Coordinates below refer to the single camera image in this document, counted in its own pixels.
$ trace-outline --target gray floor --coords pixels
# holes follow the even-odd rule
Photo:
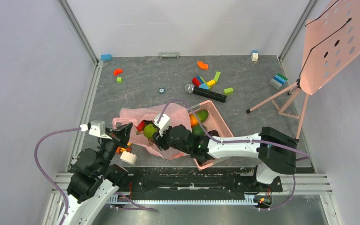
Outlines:
[[[274,196],[273,203],[287,196]],[[295,196],[285,206],[258,212],[252,206],[151,205],[157,211],[124,211],[104,207],[94,225],[327,225],[319,196]]]
[[[209,70],[199,69],[197,60],[208,63]],[[114,70],[118,68],[124,71],[121,74],[123,83],[117,83],[113,76]],[[186,56],[164,60],[158,57],[114,58],[104,63],[90,120],[104,120],[108,127],[112,127],[112,120],[119,116],[121,108],[146,108],[165,104],[175,98],[196,105],[206,98],[187,94],[184,86],[197,75],[207,81],[211,80],[216,71],[221,72],[221,77],[212,91],[222,93],[225,88],[234,88],[234,93],[228,96],[225,103],[214,103],[235,136],[254,134],[265,126],[295,136],[298,121],[278,115],[272,103],[267,103],[251,114],[245,113],[247,109],[278,92],[268,85],[276,73],[282,73],[276,56],[259,56],[256,63],[251,62],[250,56]],[[164,94],[158,93],[161,87],[166,89]],[[281,106],[286,100],[287,95],[284,94],[276,102]],[[295,114],[294,107],[289,107],[286,113]],[[86,135],[83,148],[96,146],[97,139]],[[307,151],[303,137],[300,137],[298,149]],[[135,166],[195,166],[190,157],[166,160],[139,146],[133,147],[133,152],[137,155]],[[130,166],[119,157],[113,161]],[[260,160],[255,158],[232,157],[217,166],[253,167],[259,163]],[[304,160],[298,162],[298,166],[311,166],[311,163]]]

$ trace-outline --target white wall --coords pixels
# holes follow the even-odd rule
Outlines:
[[[327,3],[319,1],[311,18]],[[301,69],[303,44],[304,32],[284,60],[291,81]],[[360,225],[360,56],[309,98],[303,130],[317,170],[329,177],[343,224]]]
[[[42,222],[52,186],[33,152],[77,127],[93,64],[55,0],[0,0],[0,225]],[[39,159],[63,172],[74,134],[46,139]]]
[[[97,55],[278,55],[308,0],[68,0]]]

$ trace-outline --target white lego brick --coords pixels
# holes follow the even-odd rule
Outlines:
[[[252,62],[256,62],[259,59],[259,54],[253,52],[251,58],[252,58]]]
[[[130,152],[127,152],[127,151],[124,151],[122,153],[122,155],[120,156],[120,158],[121,158],[122,161],[134,165],[135,162],[136,162],[136,159],[137,159],[137,155],[135,155],[133,153],[130,153]]]

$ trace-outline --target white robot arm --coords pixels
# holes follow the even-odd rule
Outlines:
[[[263,185],[271,184],[280,174],[296,173],[296,154],[277,147],[276,143],[295,148],[297,142],[275,129],[263,127],[260,133],[242,137],[209,137],[194,135],[182,125],[170,126],[170,118],[165,114],[158,123],[159,116],[153,121],[158,128],[158,132],[153,135],[153,142],[161,150],[172,147],[189,154],[200,163],[222,157],[259,158],[262,163],[256,167],[254,179]],[[132,126],[126,124],[113,130],[107,129],[102,121],[92,121],[88,125],[89,134],[101,138],[101,150],[84,149],[78,155],[74,165],[78,172],[71,177],[67,189],[69,211],[65,225],[91,224],[107,199],[119,189],[127,171],[109,164],[118,147],[127,147]],[[268,141],[274,145],[259,141]]]
[[[257,166],[255,179],[262,184],[271,184],[280,174],[296,173],[296,153],[274,145],[258,143],[262,138],[273,144],[296,148],[297,141],[273,128],[263,127],[260,133],[242,137],[197,136],[183,125],[171,127],[166,114],[156,116],[153,123],[158,132],[153,142],[161,149],[169,147],[189,154],[203,163],[222,157],[252,157],[263,161]]]

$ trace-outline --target music stand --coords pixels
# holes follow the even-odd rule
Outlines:
[[[360,0],[333,0],[317,19],[307,20],[300,78],[289,87],[248,109],[246,113],[251,113],[269,101],[273,102],[279,115],[300,120],[296,133],[298,141],[309,96],[322,88],[358,55]],[[279,107],[274,99],[287,91],[290,97]],[[302,91],[306,95],[300,116],[284,113]]]

